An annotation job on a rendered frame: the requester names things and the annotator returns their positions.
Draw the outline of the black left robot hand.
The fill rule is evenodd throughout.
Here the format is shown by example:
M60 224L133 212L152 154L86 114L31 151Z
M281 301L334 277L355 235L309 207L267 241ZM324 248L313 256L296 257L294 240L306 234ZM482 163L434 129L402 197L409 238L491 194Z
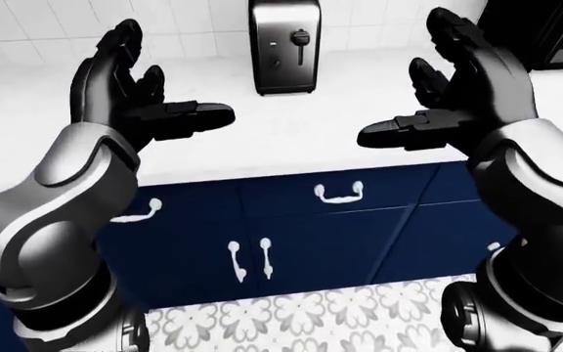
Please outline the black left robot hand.
M132 78L130 69L141 55L142 39L135 20L120 22L102 37L93 57L80 64L72 79L72 122L113 128L136 152L152 140L186 139L235 122L228 105L164 102L165 75L160 66L150 66L142 78Z

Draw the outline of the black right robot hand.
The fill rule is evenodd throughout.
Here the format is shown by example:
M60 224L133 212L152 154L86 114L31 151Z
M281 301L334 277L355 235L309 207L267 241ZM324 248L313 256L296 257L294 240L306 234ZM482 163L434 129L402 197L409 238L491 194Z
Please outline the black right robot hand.
M408 152L452 146L472 154L493 131L538 116L527 70L510 52L492 46L474 22L434 8L426 27L436 51L453 64L454 75L446 77L414 58L409 76L425 109L363 128L358 146Z

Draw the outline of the silver black toaster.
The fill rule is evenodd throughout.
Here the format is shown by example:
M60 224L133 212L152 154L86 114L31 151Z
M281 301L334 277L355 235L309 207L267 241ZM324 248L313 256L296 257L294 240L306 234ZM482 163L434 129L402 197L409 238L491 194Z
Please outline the silver black toaster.
M312 93L317 86L322 9L319 0L248 0L253 80L261 96ZM310 33L298 47L290 34Z

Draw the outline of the black microwave oven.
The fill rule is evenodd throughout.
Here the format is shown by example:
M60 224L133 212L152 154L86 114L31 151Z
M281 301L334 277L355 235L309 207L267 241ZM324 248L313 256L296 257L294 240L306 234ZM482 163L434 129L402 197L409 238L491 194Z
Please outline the black microwave oven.
M563 69L563 0L488 0L477 25L528 71Z

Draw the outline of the navy blue cabinet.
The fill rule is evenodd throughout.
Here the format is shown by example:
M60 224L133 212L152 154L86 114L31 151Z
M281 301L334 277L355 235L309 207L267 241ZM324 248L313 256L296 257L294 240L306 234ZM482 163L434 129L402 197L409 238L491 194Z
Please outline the navy blue cabinet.
M314 196L355 181L361 201ZM516 234L460 162L149 186L122 216L148 213L151 198L163 203L153 218L99 237L147 312L151 352L460 352L440 327L442 291Z

